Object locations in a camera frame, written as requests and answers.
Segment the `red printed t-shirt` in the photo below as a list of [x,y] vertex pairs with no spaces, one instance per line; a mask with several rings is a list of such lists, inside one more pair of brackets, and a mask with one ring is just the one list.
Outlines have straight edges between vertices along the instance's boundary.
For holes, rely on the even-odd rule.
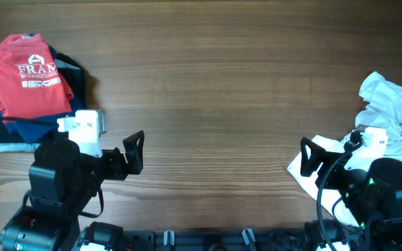
[[73,91],[45,39],[12,34],[0,42],[0,115],[34,119],[71,111]]

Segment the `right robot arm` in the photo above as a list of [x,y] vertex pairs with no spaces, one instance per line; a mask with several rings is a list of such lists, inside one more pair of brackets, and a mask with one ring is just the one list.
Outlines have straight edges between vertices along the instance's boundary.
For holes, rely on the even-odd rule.
[[[402,162],[377,158],[368,170],[345,168],[363,145],[362,139],[346,142],[343,152],[326,151],[310,139],[302,138],[303,177],[318,174],[316,206],[319,230],[333,250],[333,242],[348,236],[353,250],[402,250]],[[357,222],[358,230],[341,229],[331,233],[322,216],[325,190],[335,190]]]

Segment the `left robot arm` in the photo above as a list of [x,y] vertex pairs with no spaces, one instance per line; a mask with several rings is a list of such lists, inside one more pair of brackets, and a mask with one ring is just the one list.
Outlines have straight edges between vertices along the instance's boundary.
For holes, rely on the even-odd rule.
[[103,181],[123,181],[143,168],[144,132],[123,140],[124,152],[84,153],[69,139],[45,143],[29,168],[31,189],[1,231],[2,250],[120,250],[123,229],[94,222],[80,230],[78,218],[97,218],[84,211],[93,197],[103,197]]

